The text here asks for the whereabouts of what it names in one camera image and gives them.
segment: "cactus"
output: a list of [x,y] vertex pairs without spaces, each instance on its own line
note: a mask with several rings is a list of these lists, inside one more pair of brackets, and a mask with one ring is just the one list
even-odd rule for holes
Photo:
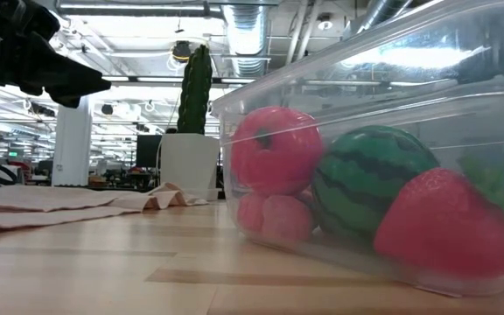
[[184,70],[178,109],[178,133],[206,133],[207,103],[212,80],[209,48],[201,45],[190,56]]

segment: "red toy fruit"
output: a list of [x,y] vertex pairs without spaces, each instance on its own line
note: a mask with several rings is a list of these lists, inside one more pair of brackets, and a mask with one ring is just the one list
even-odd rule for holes
[[315,124],[314,118],[291,108],[249,113],[233,135],[231,170],[257,193],[300,193],[323,152]]
[[465,177],[434,168],[402,188],[377,230],[374,249],[456,277],[504,276],[504,213]]
[[243,230],[260,232],[263,225],[263,203],[265,197],[258,193],[249,193],[239,200],[236,221]]
[[311,237],[309,208],[290,196],[271,196],[263,204],[262,236],[268,240],[301,242]]

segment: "desk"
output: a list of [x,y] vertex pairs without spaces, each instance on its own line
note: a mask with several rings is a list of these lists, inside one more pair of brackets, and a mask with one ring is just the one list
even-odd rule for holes
[[0,314],[504,315],[244,240],[223,203],[0,233]]

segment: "potted cactus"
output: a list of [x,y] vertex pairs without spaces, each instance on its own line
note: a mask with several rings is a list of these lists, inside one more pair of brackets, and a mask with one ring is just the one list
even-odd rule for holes
[[171,182],[206,200],[217,199],[220,151],[219,140],[205,136],[212,73],[209,49],[201,45],[185,67],[178,132],[163,135],[161,150],[161,182]]

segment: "toy tomato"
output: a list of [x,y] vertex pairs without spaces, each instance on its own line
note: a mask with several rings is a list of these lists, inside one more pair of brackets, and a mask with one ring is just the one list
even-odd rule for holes
[[309,185],[323,144],[311,116],[267,107],[244,118],[231,151],[231,170],[241,184],[264,195],[289,195]]

